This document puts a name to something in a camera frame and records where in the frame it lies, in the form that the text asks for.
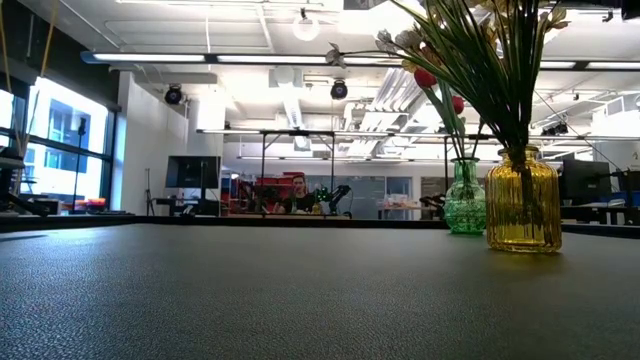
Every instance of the gray textured tabletop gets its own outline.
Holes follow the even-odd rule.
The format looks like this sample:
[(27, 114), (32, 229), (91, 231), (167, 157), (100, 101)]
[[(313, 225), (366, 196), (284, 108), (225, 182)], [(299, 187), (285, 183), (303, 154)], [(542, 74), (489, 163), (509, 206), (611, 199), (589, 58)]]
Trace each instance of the gray textured tabletop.
[(1, 359), (638, 359), (640, 241), (439, 230), (0, 235)]

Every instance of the vase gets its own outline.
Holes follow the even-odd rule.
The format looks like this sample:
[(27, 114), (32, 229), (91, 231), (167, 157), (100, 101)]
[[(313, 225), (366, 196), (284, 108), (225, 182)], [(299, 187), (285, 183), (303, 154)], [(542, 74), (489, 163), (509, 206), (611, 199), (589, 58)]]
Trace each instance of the vase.
[(482, 235), (486, 224), (484, 190), (476, 177), (476, 158), (458, 158), (447, 191), (444, 219), (452, 234)]
[(554, 252), (562, 246), (558, 174), (538, 148), (503, 149), (486, 176), (487, 241), (497, 250)]

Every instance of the window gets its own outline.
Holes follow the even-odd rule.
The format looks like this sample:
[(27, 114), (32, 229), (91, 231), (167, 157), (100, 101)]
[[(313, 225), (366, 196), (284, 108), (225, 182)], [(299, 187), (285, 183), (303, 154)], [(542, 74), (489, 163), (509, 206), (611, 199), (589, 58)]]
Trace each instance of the window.
[(26, 170), (21, 192), (47, 195), (70, 205), (76, 181), (76, 161), (80, 156), (76, 200), (101, 197), (103, 168), (109, 163), (102, 159), (78, 155), (44, 145), (29, 144), (25, 155)]
[(10, 128), (13, 117), (13, 95), (0, 90), (0, 127)]
[(112, 124), (107, 108), (63, 86), (38, 78), (29, 95), (29, 119), (32, 115), (31, 135), (96, 153), (107, 150), (107, 127)]
[(78, 168), (79, 173), (85, 174), (87, 172), (87, 157), (62, 150), (47, 149), (44, 166), (66, 171), (76, 171)]

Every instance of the white wall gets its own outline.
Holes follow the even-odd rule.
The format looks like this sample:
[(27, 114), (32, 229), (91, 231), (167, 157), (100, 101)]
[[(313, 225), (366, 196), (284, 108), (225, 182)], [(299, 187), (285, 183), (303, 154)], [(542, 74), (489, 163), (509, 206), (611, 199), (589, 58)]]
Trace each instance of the white wall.
[[(168, 157), (187, 151), (188, 121), (135, 83), (129, 72), (120, 74), (112, 205), (137, 215), (146, 214), (145, 169), (151, 172), (151, 196), (164, 197)], [(168, 209), (155, 206), (156, 214)]]
[[(219, 123), (222, 120), (222, 127), (224, 127), (224, 107), (221, 109), (212, 109), (212, 106), (206, 106), (204, 101), (210, 101), (210, 99), (192, 100), (189, 102), (187, 116), (189, 121), (188, 141), (187, 141), (187, 154), (194, 156), (222, 156), (223, 151), (223, 135), (221, 134), (198, 134), (196, 130), (198, 128), (215, 128), (216, 126), (207, 126)], [(187, 196), (196, 195), (200, 196), (199, 189), (187, 189), (185, 190)], [(206, 198), (209, 200), (220, 199), (220, 186), (218, 189), (207, 191)]]

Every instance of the person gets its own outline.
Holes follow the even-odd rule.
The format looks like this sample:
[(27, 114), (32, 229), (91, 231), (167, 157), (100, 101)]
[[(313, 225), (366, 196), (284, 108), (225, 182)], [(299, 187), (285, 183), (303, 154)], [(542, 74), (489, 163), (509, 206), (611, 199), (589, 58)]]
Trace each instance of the person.
[(311, 213), (316, 198), (307, 192), (307, 182), (304, 175), (296, 175), (291, 181), (293, 182), (293, 196), (285, 199), (282, 204), (277, 203), (274, 212), (277, 214), (295, 214), (299, 211)]

